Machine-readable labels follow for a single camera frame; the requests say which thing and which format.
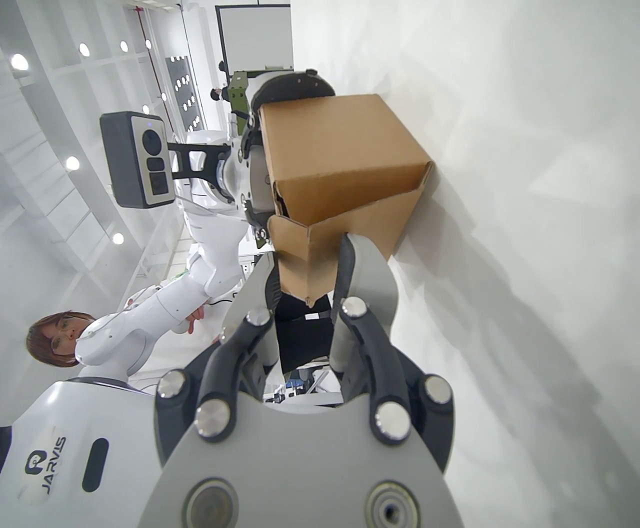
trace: woman's hand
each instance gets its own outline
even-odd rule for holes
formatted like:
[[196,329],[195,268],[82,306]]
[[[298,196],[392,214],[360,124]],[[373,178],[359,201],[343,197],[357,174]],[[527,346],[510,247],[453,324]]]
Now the woman's hand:
[[187,316],[187,321],[189,321],[189,330],[187,332],[193,333],[193,323],[201,319],[204,319],[204,306],[201,306],[190,316]]

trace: short brown hair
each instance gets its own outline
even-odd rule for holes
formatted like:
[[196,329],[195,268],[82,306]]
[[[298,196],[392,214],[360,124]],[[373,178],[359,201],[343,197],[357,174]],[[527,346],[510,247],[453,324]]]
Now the short brown hair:
[[76,356],[58,356],[53,353],[53,347],[51,346],[51,339],[45,337],[42,333],[42,328],[48,324],[55,324],[56,326],[62,319],[68,319],[70,317],[78,317],[79,319],[87,319],[93,321],[93,317],[89,314],[82,312],[59,312],[51,316],[43,317],[41,320],[36,321],[29,327],[27,332],[26,346],[29,354],[34,359],[47,365],[53,365],[54,367],[75,367],[78,364]]

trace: red pipe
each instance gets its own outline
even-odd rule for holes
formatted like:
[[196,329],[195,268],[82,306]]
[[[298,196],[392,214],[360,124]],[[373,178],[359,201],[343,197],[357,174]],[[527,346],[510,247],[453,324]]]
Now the red pipe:
[[[145,46],[147,43],[147,34],[145,33],[145,27],[142,25],[142,17],[140,16],[140,11],[142,11],[141,7],[135,7],[136,12],[138,13],[138,20],[140,22],[140,29],[142,30],[142,38],[145,39]],[[156,72],[156,65],[154,64],[154,59],[151,57],[151,50],[147,49],[147,54],[149,55],[149,61],[151,62],[151,67],[154,70],[154,76],[156,77],[156,84],[158,85],[158,90],[160,91],[160,98],[162,99],[162,86],[160,86],[160,80],[158,80],[158,74]],[[166,112],[166,118],[169,119],[169,126],[171,127],[171,132],[175,135],[175,130],[173,129],[173,123],[171,123],[171,117],[169,116],[169,109],[166,107],[166,101],[162,101],[164,106],[164,111]]]

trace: black pants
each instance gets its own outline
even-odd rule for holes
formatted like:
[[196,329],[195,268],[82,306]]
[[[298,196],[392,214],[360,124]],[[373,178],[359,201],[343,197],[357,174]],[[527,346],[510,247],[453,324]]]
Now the black pants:
[[329,355],[333,339],[331,319],[305,319],[307,314],[329,310],[331,304],[326,295],[309,308],[303,301],[282,294],[275,313],[282,372],[291,372],[316,358]]

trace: camera lens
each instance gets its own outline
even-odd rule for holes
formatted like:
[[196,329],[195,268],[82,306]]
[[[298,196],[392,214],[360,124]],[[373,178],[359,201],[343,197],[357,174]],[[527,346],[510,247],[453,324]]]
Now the camera lens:
[[162,140],[155,130],[145,130],[142,134],[142,146],[152,156],[157,156],[162,150]]

